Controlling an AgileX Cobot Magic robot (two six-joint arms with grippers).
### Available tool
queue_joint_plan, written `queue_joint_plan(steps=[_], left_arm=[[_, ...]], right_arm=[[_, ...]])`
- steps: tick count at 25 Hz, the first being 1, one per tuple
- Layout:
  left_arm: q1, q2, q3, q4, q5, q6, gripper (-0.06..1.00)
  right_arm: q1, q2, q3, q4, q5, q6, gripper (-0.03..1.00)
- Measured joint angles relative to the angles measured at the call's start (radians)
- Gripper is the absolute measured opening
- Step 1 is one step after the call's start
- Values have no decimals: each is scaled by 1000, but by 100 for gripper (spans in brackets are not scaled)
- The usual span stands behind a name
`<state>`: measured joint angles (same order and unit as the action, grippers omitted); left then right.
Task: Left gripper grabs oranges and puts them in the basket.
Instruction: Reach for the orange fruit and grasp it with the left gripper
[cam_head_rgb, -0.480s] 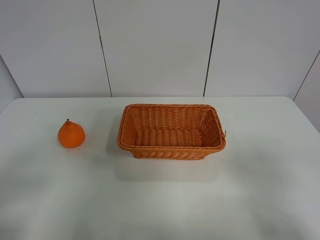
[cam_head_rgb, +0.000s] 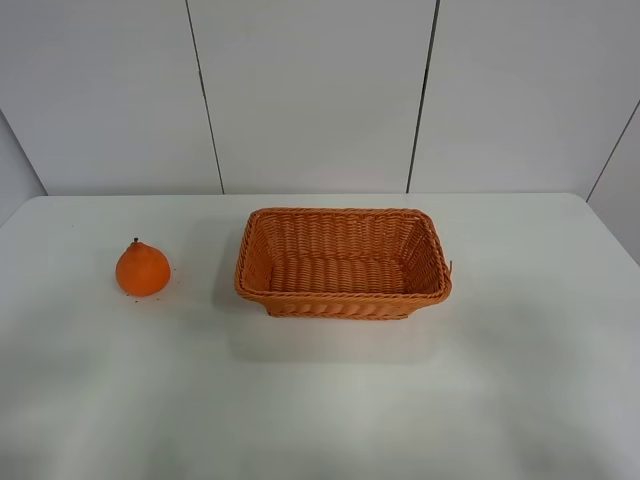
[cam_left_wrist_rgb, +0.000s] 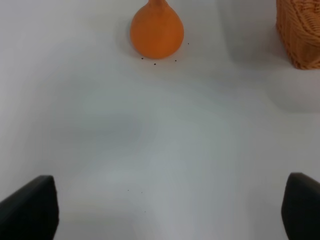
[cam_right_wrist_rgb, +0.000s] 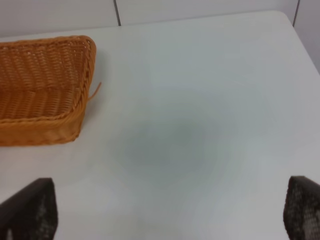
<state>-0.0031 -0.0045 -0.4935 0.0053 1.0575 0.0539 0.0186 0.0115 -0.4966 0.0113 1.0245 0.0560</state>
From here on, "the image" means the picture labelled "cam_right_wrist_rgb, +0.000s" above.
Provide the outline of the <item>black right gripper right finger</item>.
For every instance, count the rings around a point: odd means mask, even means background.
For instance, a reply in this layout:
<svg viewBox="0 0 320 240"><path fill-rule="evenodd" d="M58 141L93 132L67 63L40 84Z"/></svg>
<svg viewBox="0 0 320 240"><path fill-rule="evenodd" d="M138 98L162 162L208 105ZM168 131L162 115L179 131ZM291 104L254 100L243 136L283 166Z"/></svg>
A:
<svg viewBox="0 0 320 240"><path fill-rule="evenodd" d="M288 181L283 223L290 240L320 238L320 185L305 176Z"/></svg>

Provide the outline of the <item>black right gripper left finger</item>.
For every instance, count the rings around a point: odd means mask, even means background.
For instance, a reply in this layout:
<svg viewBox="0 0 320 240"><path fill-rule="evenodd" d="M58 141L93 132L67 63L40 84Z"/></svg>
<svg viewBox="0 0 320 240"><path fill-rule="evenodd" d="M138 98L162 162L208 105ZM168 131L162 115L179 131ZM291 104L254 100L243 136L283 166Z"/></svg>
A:
<svg viewBox="0 0 320 240"><path fill-rule="evenodd" d="M58 222L51 178L36 179L0 204L2 240L53 240Z"/></svg>

